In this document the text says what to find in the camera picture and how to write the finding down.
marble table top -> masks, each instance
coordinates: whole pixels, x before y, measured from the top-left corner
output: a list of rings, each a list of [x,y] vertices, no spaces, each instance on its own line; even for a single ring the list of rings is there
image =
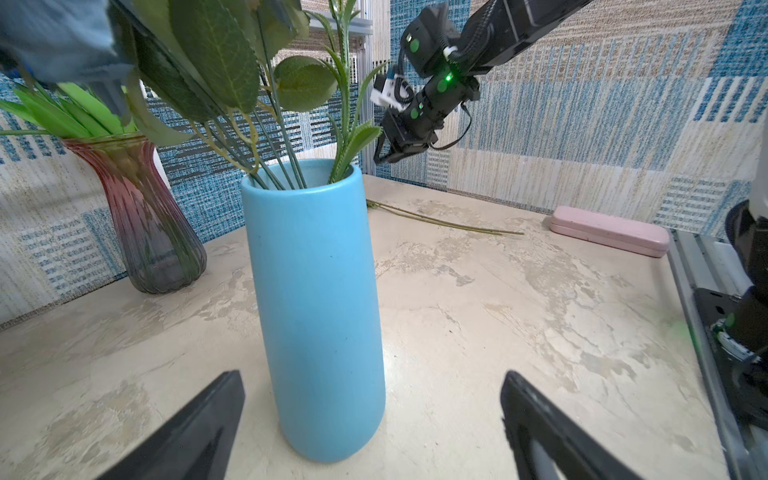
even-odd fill
[[[666,258],[468,197],[374,177],[366,190],[525,235],[369,211],[387,406],[363,450],[320,465],[283,439],[240,229],[206,244],[207,271],[179,292],[121,280],[0,333],[0,478],[95,478],[228,369],[247,394],[232,479],[516,478],[498,400],[508,369],[643,478],[727,478]]]

pink pencil case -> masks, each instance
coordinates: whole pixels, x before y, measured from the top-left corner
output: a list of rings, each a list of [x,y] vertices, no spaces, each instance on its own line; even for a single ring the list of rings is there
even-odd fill
[[[649,257],[661,258],[670,249],[670,236],[663,227],[580,208],[557,207],[552,214],[550,229]]]

ribbed glass vase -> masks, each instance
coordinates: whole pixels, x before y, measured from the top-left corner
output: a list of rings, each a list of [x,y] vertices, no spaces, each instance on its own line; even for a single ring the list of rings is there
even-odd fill
[[[134,286],[168,293],[197,280],[205,249],[154,166],[154,145],[141,134],[62,142],[96,170]]]

patterned wall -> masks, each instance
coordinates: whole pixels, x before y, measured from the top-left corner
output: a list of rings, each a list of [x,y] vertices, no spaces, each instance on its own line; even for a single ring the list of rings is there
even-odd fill
[[[429,3],[392,0],[393,57]],[[451,18],[461,26],[481,4],[454,0]],[[377,175],[724,237],[756,170],[766,60],[765,0],[596,0],[481,79],[475,127],[458,147]],[[441,139],[466,124],[452,114]]]
[[[327,2],[304,2],[327,10]],[[290,46],[287,55],[325,57],[320,41]],[[0,75],[0,98],[16,101],[10,81]],[[151,95],[151,110],[169,125],[185,128]],[[339,120],[338,93],[328,105],[307,114],[288,114],[300,157],[332,157],[335,144],[327,123]],[[31,128],[0,112],[0,128]],[[276,137],[274,124],[267,133]],[[265,134],[260,152],[270,157]],[[205,242],[243,226],[241,173],[201,141],[159,149],[171,190],[184,215]],[[52,137],[0,137],[0,329],[125,276],[120,247],[104,191],[95,172]]]

light blue ceramic vase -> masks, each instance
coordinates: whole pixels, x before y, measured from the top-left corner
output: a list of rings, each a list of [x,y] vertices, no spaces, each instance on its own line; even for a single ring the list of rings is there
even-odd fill
[[[280,426],[301,455],[336,462],[384,415],[379,299],[359,168],[328,185],[333,160],[301,165],[308,189],[245,176],[240,191]]]

